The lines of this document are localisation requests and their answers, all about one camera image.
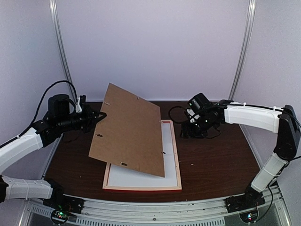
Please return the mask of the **brown backing board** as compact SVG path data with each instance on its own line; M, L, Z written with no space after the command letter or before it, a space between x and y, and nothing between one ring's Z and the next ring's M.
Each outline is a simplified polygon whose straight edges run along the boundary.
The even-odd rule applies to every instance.
M110 83L101 111L89 157L164 177L160 107Z

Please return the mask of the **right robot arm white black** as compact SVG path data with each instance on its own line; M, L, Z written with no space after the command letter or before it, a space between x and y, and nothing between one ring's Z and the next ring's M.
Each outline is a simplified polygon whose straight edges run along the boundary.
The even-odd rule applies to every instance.
M301 124L294 108L267 107L223 99L209 101L199 93L188 101L182 121L184 138L208 138L208 130L218 129L222 124L239 125L262 134L270 133L275 138L275 147L260 171L246 188L241 204L250 208L259 200L261 192L272 183L291 161L298 159L297 151L301 139Z

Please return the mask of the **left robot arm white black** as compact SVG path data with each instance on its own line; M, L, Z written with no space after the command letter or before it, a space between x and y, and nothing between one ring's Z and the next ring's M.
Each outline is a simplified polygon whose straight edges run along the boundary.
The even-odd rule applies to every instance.
M107 116L95 111L82 95L73 102L67 94L54 95L48 100L48 111L44 118L32 123L28 130L0 146L0 171L28 154L45 148L69 131L90 132ZM9 199L40 198L55 205L57 209L67 206L63 187L49 180L27 180L0 176L0 201Z

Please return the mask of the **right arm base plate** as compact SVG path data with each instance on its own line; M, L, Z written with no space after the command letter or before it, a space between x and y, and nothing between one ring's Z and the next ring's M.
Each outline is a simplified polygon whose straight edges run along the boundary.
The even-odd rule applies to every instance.
M259 205L265 204L265 199L260 196L256 199L247 197L245 194L239 196L230 196L225 199L228 213L243 211L247 209L255 209Z

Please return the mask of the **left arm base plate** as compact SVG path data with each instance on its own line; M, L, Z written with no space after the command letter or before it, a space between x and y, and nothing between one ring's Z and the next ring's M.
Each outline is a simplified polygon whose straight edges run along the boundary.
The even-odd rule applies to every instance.
M81 214L84 200L81 198L63 195L62 199L58 201L55 201L54 198L43 199L43 204L64 213Z

